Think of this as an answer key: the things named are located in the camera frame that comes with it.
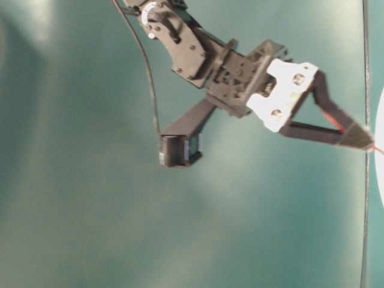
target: wire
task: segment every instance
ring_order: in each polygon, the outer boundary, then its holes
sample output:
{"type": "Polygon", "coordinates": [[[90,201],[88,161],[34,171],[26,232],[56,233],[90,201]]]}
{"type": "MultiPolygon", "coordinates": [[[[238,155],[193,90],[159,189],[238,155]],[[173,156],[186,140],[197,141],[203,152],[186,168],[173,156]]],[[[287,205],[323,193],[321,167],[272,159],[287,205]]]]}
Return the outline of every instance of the wire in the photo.
{"type": "Polygon", "coordinates": [[[137,45],[138,45],[138,47],[139,47],[139,49],[140,49],[140,51],[144,57],[145,66],[146,66],[146,75],[147,75],[147,80],[149,83],[149,90],[151,93],[151,102],[152,102],[152,106],[154,109],[154,126],[156,129],[156,133],[158,135],[160,135],[161,130],[160,130],[160,124],[159,124],[159,120],[158,120],[158,113],[157,113],[157,98],[156,98],[156,93],[155,93],[155,86],[154,86],[154,80],[152,77],[151,66],[150,66],[149,61],[148,61],[148,56],[145,52],[143,44],[141,43],[141,41],[140,41],[139,37],[137,36],[134,28],[132,27],[131,22],[129,21],[127,15],[124,13],[125,10],[123,10],[123,8],[120,7],[117,0],[111,0],[111,2],[116,7],[116,9],[119,11],[120,15],[123,17],[125,24],[127,24],[127,27],[131,31],[133,38],[136,40],[136,43],[137,43],[137,45]]]}
{"type": "Polygon", "coordinates": [[[382,150],[382,149],[380,149],[380,148],[378,148],[378,147],[373,147],[373,149],[375,150],[375,151],[377,151],[377,152],[379,152],[379,153],[381,153],[381,154],[383,154],[384,155],[384,150],[382,150]]]}

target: green background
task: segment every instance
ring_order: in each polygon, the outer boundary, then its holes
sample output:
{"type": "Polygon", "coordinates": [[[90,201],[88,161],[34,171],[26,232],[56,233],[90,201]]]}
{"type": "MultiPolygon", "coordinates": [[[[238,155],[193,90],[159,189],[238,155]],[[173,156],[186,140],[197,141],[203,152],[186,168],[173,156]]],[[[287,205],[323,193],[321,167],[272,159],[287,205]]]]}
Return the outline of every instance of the green background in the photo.
{"type": "MultiPolygon", "coordinates": [[[[271,38],[318,65],[363,123],[361,2],[188,4],[241,53],[271,38]]],[[[218,111],[204,158],[161,169],[143,59],[109,1],[0,0],[0,17],[1,287],[359,287],[364,153],[218,111]]],[[[139,35],[164,126],[204,91],[139,35]]],[[[326,122],[312,100],[298,117],[326,122]]]]}
{"type": "MultiPolygon", "coordinates": [[[[371,58],[371,126],[376,129],[377,107],[384,86],[384,2],[370,1],[370,58],[371,58]]],[[[368,286],[382,287],[384,284],[384,208],[376,181],[374,155],[371,156],[370,216],[368,221],[368,286]]]]}

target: white object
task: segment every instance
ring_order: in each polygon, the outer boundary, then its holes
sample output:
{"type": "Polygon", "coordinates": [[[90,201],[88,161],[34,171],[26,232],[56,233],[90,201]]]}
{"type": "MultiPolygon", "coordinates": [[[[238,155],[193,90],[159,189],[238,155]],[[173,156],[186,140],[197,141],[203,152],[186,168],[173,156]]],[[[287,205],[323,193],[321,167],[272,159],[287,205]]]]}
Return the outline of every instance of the white object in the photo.
{"type": "Polygon", "coordinates": [[[148,13],[156,7],[156,2],[150,2],[148,4],[145,5],[143,11],[142,11],[142,23],[144,25],[147,25],[148,24],[148,13]]]}
{"type": "Polygon", "coordinates": [[[292,115],[292,110],[302,94],[311,86],[318,67],[311,63],[294,64],[275,59],[267,72],[276,78],[276,85],[269,97],[253,94],[247,106],[264,122],[272,132],[279,130],[292,115]]]}
{"type": "MultiPolygon", "coordinates": [[[[379,148],[384,147],[384,90],[382,92],[382,96],[379,103],[379,108],[377,110],[376,116],[376,146],[379,148]]],[[[384,205],[384,155],[379,151],[376,151],[375,154],[376,161],[376,175],[377,175],[377,183],[379,185],[380,195],[382,197],[382,202],[384,205]]]]}

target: black cable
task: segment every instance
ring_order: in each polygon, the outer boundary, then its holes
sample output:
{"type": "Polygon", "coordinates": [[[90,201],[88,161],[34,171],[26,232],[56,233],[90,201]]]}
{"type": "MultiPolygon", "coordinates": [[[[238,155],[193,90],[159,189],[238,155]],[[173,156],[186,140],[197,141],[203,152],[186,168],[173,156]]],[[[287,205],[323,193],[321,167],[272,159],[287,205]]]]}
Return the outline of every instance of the black cable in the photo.
{"type": "Polygon", "coordinates": [[[139,47],[139,49],[140,49],[140,51],[144,57],[144,61],[145,61],[145,65],[146,65],[146,75],[147,75],[147,79],[148,79],[148,83],[149,83],[149,90],[151,92],[151,102],[152,102],[152,106],[154,109],[154,126],[155,126],[157,134],[160,135],[161,130],[160,130],[160,124],[159,124],[159,120],[158,120],[158,113],[157,113],[157,98],[156,98],[156,93],[155,93],[154,80],[153,80],[152,72],[151,72],[151,66],[150,66],[149,61],[148,61],[148,56],[145,52],[143,44],[141,43],[141,41],[140,41],[139,37],[137,36],[134,28],[132,27],[131,22],[127,18],[127,15],[124,13],[123,8],[120,7],[117,0],[111,0],[111,1],[112,1],[112,4],[116,7],[116,9],[119,11],[120,15],[125,20],[125,23],[127,24],[129,30],[131,31],[131,33],[132,33],[134,39],[136,40],[136,43],[137,43],[137,45],[138,45],[138,47],[139,47]]]}

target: robotic arm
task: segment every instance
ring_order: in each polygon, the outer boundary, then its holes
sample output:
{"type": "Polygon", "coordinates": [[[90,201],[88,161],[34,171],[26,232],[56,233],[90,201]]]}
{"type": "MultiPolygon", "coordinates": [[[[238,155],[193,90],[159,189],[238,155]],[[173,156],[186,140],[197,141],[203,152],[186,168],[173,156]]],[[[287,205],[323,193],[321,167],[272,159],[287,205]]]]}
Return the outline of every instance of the robotic arm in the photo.
{"type": "Polygon", "coordinates": [[[356,123],[328,95],[326,77],[311,63],[294,64],[287,49],[265,40],[249,55],[222,43],[188,13],[184,0],[124,0],[122,13],[137,17],[150,39],[160,40],[173,59],[172,71],[206,97],[160,133],[160,164],[185,167],[201,154],[201,131],[216,107],[242,118],[254,112],[265,127],[286,137],[374,149],[369,130],[356,123]],[[293,121],[306,97],[337,129],[293,121]]]}

